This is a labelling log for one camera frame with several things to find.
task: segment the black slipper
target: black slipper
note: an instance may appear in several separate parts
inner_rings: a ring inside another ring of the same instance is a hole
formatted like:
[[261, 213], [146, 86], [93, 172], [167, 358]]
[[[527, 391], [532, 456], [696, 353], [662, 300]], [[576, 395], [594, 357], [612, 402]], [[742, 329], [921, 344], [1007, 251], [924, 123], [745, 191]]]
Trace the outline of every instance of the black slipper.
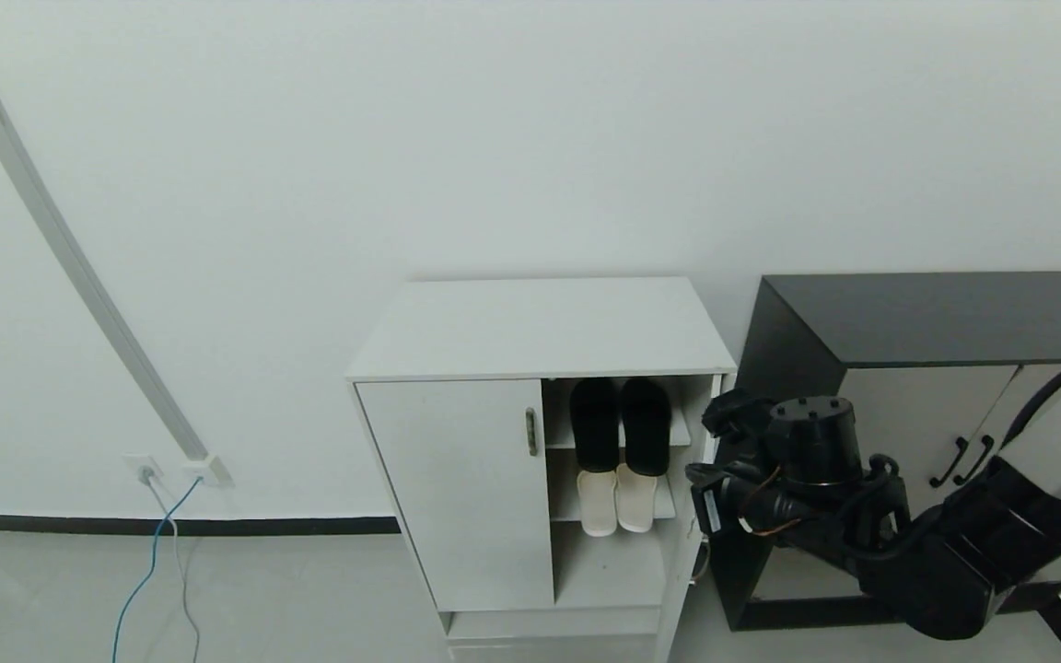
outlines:
[[647, 378], [620, 388], [620, 420], [625, 424], [625, 464], [644, 477], [669, 470], [669, 399]]
[[616, 386], [607, 378], [580, 381], [572, 390], [569, 404], [580, 470], [616, 470], [620, 456]]

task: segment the slipper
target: slipper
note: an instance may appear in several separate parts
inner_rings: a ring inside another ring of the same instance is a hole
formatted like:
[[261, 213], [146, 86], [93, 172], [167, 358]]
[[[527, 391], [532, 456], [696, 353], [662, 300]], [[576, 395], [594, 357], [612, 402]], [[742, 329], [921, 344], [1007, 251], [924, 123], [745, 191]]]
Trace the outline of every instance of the slipper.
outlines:
[[620, 463], [616, 386], [607, 378], [577, 383], [569, 398], [580, 470], [614, 471]]
[[620, 388], [620, 420], [625, 424], [625, 464], [645, 477], [669, 471], [669, 399], [647, 378]]
[[669, 470], [669, 399], [646, 378], [620, 388], [625, 463], [616, 467], [616, 520], [630, 533], [653, 528], [653, 494]]
[[607, 537], [615, 533], [616, 503], [613, 494], [616, 472], [580, 470], [576, 489], [580, 493], [580, 525], [584, 531], [589, 537]]
[[577, 383], [569, 398], [580, 474], [580, 525], [589, 537], [616, 531], [616, 463], [620, 460], [616, 386], [607, 378]]
[[653, 528], [653, 494], [658, 490], [657, 477], [644, 477], [616, 467], [616, 521], [630, 533], [648, 533]]

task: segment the cabinet handle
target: cabinet handle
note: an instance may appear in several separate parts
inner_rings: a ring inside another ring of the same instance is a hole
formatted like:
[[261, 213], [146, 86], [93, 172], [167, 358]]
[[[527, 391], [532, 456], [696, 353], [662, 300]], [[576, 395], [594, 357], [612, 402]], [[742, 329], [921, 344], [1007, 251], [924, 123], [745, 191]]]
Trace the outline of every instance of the cabinet handle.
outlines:
[[530, 450], [530, 456], [539, 456], [539, 442], [535, 441], [534, 433], [534, 407], [527, 407], [527, 450]]
[[927, 484], [929, 484], [932, 488], [939, 488], [940, 486], [943, 486], [947, 482], [947, 478], [953, 475], [953, 470], [956, 470], [956, 466], [960, 465], [960, 459], [964, 457], [964, 452], [969, 450], [969, 441], [966, 440], [964, 437], [956, 437], [956, 449], [959, 449], [960, 452], [956, 454], [956, 458], [953, 458], [952, 465], [947, 466], [947, 471], [944, 471], [943, 477], [927, 478]]
[[989, 452], [993, 450], [993, 437], [991, 436], [980, 436], [980, 443], [985, 444], [985, 450], [981, 451], [980, 457], [976, 458], [976, 465], [973, 466], [972, 470], [968, 471], [968, 474], [963, 477], [953, 477], [953, 483], [957, 486], [963, 486], [968, 483], [968, 479], [972, 478], [976, 471], [980, 469], [980, 464], [985, 463], [985, 458], [989, 457]]

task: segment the gray floor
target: gray floor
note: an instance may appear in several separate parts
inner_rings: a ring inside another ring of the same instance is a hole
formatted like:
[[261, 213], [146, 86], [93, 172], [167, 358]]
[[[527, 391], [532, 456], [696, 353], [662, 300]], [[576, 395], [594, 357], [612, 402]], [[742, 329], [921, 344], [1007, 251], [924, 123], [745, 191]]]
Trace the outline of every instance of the gray floor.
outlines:
[[[396, 536], [186, 539], [201, 662], [448, 663], [439, 624]], [[1, 662], [108, 660], [122, 600], [150, 562], [136, 537], [0, 534]], [[190, 660], [169, 545], [126, 616], [119, 660]], [[974, 641], [940, 643], [904, 626], [731, 633], [710, 583], [692, 591], [674, 663], [1010, 660], [1061, 663], [1037, 614], [997, 617]]]

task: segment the shoe cabinet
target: shoe cabinet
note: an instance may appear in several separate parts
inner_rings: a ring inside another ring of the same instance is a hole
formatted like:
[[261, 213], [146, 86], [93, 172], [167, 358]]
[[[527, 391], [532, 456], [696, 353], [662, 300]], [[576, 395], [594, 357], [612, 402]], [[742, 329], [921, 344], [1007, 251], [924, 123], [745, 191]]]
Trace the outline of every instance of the shoe cabinet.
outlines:
[[[701, 544], [683, 467], [715, 456], [700, 416], [734, 373], [685, 278], [400, 290], [348, 381], [454, 660], [668, 659]], [[648, 533], [578, 523], [569, 395], [597, 377], [673, 408]]]

